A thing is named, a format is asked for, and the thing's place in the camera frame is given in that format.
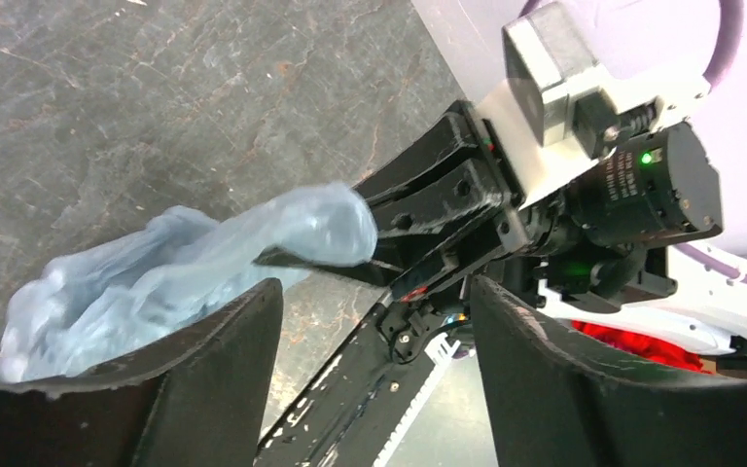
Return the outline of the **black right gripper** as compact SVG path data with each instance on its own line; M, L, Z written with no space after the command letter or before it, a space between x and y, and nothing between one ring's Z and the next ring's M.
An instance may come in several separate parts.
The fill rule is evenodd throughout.
M355 190L378 228L372 261L336 266L273 247L254 264L324 272L413 301L494 259L548 257L580 242L558 196L523 207L522 189L491 124L465 100L454 101Z

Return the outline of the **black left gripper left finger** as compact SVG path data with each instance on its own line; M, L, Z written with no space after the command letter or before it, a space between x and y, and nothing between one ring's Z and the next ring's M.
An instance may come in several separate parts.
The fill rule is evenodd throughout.
M0 384L0 466L249 466L280 338L267 279L78 377Z

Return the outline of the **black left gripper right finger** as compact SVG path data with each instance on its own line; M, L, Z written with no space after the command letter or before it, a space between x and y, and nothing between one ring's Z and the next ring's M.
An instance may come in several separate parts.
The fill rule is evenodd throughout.
M747 380L664 366L486 277L471 316L502 466L747 466Z

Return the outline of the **translucent blue trash bag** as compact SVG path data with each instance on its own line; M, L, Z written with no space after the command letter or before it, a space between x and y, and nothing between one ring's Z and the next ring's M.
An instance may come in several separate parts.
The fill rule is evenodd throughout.
M0 380L74 377L193 325L258 282L304 269L257 266L270 247L336 266L374 253L364 200L332 183L297 188L224 221L173 206L138 232L50 260L11 297Z

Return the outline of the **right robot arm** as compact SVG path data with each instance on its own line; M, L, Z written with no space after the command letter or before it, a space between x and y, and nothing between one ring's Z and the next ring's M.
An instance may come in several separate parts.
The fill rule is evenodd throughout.
M373 256L335 274L388 288L466 344L470 278L496 272L527 305L541 286L573 309L572 326L618 349L700 369L679 339L623 324L627 304L678 297L669 250L721 231L719 180L687 124L644 128L644 105L624 116L627 141L598 167L531 206L491 125L454 102L424 135L358 184L378 227Z

